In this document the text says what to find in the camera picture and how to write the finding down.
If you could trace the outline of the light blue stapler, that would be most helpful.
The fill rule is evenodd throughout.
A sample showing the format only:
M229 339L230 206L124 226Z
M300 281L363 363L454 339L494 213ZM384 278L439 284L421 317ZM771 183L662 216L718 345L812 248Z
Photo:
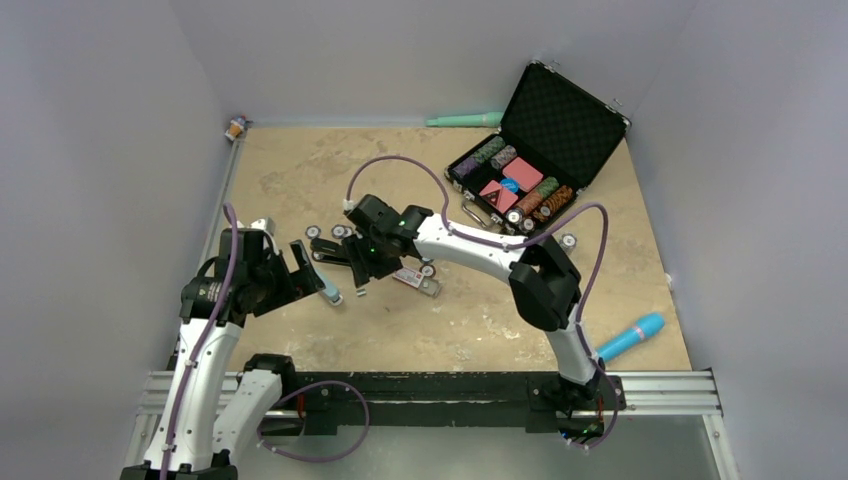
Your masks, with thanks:
M313 264L315 265L320 260L320 255L318 253L312 254ZM332 282L316 265L314 266L315 273L323 283L324 287L319 292L321 297L333 307L340 306L343 301L343 295L341 294L338 286Z

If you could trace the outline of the black stapler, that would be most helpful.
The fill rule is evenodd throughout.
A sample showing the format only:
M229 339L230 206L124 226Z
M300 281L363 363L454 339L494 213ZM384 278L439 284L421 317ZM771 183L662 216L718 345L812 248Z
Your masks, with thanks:
M314 238L310 241L310 249L315 262L347 267L351 265L345 247L339 242Z

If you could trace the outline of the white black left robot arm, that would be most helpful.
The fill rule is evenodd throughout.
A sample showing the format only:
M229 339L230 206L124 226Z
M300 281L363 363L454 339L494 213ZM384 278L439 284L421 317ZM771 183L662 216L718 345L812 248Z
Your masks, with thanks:
M235 479L265 413L297 399L290 357L258 354L227 404L227 366L250 316L259 317L324 287L302 241L291 242L290 270L259 223L225 229L219 251L182 289L179 344L158 426L142 461L124 479Z

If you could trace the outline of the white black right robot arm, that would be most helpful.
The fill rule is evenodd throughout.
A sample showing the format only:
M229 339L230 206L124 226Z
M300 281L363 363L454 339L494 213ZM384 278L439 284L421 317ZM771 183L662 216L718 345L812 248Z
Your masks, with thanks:
M599 396L601 362L580 325L589 291L554 239L487 232L416 205L398 212L374 195L346 201L344 215L356 230L345 243L357 251L356 282L377 278L377 262L397 266L403 257L447 261L499 280L510 288L519 317L548 339L556 393L576 407Z

